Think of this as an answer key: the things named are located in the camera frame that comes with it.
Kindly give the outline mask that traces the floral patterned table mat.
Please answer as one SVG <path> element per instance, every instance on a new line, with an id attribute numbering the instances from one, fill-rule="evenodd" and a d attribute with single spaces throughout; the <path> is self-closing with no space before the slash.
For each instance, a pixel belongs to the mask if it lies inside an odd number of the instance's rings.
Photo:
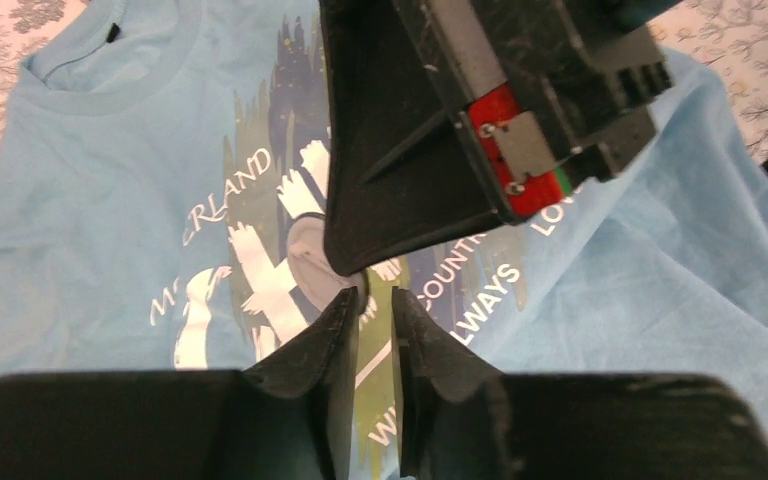
<path id="1" fill-rule="evenodd" d="M 0 138 L 20 60 L 84 9 L 83 1 L 0 1 Z M 768 1 L 684 1 L 650 23 L 663 44 L 715 69 L 754 160 L 768 160 Z"/>

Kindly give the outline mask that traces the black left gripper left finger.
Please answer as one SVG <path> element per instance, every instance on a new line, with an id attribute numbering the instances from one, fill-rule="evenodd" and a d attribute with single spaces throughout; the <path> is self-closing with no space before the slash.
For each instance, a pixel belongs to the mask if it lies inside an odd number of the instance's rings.
<path id="1" fill-rule="evenodd" d="M 244 382 L 245 479 L 346 479 L 350 471 L 357 288 L 252 368 Z"/>

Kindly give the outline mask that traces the light blue printed t-shirt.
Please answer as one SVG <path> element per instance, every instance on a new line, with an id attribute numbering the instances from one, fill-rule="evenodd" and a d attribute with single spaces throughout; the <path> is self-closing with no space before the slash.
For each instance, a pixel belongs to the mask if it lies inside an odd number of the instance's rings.
<path id="1" fill-rule="evenodd" d="M 0 142 L 0 374 L 245 369 L 318 309 L 287 261 L 323 213 L 314 1 L 93 1 L 26 57 Z M 398 475 L 390 290 L 513 371 L 690 371 L 768 431 L 768 175 L 675 50 L 632 167 L 519 227 L 372 266 L 351 475 Z"/>

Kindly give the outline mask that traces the round white-backed brooch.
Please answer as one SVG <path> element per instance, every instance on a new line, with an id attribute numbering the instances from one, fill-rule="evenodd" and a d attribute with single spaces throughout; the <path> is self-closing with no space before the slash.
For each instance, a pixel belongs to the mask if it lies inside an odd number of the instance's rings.
<path id="1" fill-rule="evenodd" d="M 360 305 L 366 306 L 368 281 L 363 273 L 337 274 L 324 252 L 324 215 L 306 213 L 294 220 L 287 233 L 290 272 L 305 298 L 323 311 L 342 290 L 356 287 Z"/>

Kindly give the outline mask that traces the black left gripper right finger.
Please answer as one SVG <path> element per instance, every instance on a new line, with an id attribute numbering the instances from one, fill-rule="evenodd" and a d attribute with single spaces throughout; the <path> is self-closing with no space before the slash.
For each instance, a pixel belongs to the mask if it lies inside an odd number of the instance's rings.
<path id="1" fill-rule="evenodd" d="M 399 468 L 416 479 L 499 473 L 486 393 L 497 371 L 455 340 L 408 290 L 392 290 Z"/>

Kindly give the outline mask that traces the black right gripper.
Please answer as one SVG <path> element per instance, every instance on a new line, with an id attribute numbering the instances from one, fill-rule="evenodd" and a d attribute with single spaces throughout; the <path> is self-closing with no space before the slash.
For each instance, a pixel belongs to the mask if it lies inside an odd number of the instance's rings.
<path id="1" fill-rule="evenodd" d="M 324 1 L 324 250 L 341 275 L 618 176 L 672 85 L 667 1 Z"/>

